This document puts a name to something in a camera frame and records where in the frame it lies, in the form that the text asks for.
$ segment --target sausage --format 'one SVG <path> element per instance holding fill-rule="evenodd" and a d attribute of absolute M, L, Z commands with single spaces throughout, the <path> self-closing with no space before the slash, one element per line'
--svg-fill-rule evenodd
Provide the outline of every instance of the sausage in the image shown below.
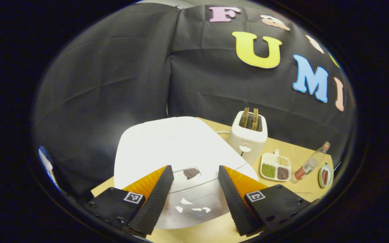
<path fill-rule="evenodd" d="M 324 179 L 324 185 L 327 185 L 328 182 L 328 171 L 325 171 L 325 179 Z"/>
<path fill-rule="evenodd" d="M 322 171 L 322 182 L 325 181 L 326 172 L 327 172 L 326 170 L 323 170 L 323 171 Z"/>

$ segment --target white toaster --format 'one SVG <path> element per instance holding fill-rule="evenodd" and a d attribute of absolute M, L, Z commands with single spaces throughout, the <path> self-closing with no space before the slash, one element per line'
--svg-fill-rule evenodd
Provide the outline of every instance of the white toaster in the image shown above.
<path fill-rule="evenodd" d="M 244 111 L 240 111 L 236 115 L 230 131 L 228 143 L 248 164 L 252 165 L 261 155 L 262 148 L 267 141 L 267 123 L 265 117 L 258 115 L 258 124 L 255 130 L 242 127 L 243 113 Z M 251 127 L 253 116 L 253 112 L 248 113 L 248 127 Z"/>

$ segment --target foam letter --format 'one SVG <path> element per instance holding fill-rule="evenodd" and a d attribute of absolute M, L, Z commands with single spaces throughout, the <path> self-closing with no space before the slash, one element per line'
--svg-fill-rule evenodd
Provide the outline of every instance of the foam letter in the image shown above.
<path fill-rule="evenodd" d="M 261 15 L 262 22 L 266 23 L 269 26 L 279 27 L 284 30 L 290 30 L 281 20 L 278 20 L 274 17 L 268 15 Z"/>
<path fill-rule="evenodd" d="M 227 16 L 235 18 L 235 12 L 241 12 L 239 8 L 232 7 L 210 7 L 210 9 L 213 11 L 213 18 L 210 22 L 230 22 L 231 19 Z"/>
<path fill-rule="evenodd" d="M 316 48 L 320 53 L 324 54 L 324 50 L 322 50 L 321 46 L 319 46 L 319 43 L 313 39 L 312 37 L 308 36 L 306 34 L 307 39 L 309 39 L 310 43 L 312 43 L 312 46 Z"/>
<path fill-rule="evenodd" d="M 343 106 L 343 84 L 341 81 L 334 77 L 334 81 L 337 84 L 337 100 L 335 101 L 335 106 L 339 111 L 344 111 L 344 106 Z"/>
<path fill-rule="evenodd" d="M 331 53 L 328 52 L 328 55 L 330 55 L 331 60 L 334 62 L 334 64 L 337 66 L 337 68 L 340 68 L 338 63 L 335 61 L 334 57 L 332 57 Z"/>
<path fill-rule="evenodd" d="M 306 92 L 306 80 L 309 86 L 309 93 L 312 95 L 316 88 L 316 98 L 323 103 L 328 101 L 327 98 L 327 77 L 328 73 L 322 67 L 318 67 L 316 73 L 313 73 L 309 61 L 300 55 L 293 55 L 293 58 L 298 62 L 298 79 L 293 83 L 293 88 L 300 92 Z"/>
<path fill-rule="evenodd" d="M 253 40 L 257 38 L 255 34 L 233 32 L 232 35 L 236 38 L 236 54 L 243 62 L 259 68 L 274 68 L 280 63 L 280 40 L 267 36 L 262 37 L 268 43 L 270 55 L 258 57 L 253 49 Z"/>

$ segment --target pink letter f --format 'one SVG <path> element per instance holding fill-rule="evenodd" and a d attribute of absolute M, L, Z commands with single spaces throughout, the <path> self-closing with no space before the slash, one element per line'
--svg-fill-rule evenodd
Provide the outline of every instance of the pink letter f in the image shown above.
<path fill-rule="evenodd" d="M 213 11 L 213 18 L 210 22 L 230 22 L 231 19 L 227 16 L 235 18 L 235 12 L 241 12 L 240 9 L 232 7 L 210 7 L 210 9 Z"/>

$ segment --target plastic bottle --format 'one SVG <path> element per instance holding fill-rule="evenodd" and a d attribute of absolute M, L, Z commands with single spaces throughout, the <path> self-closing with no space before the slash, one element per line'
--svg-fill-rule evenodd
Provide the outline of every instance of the plastic bottle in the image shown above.
<path fill-rule="evenodd" d="M 330 143 L 325 142 L 322 147 L 316 150 L 312 156 L 299 168 L 295 173 L 292 174 L 290 181 L 292 183 L 297 183 L 302 180 L 306 175 L 310 174 L 318 165 L 321 164 L 322 160 L 325 158 L 325 154 L 330 148 Z"/>

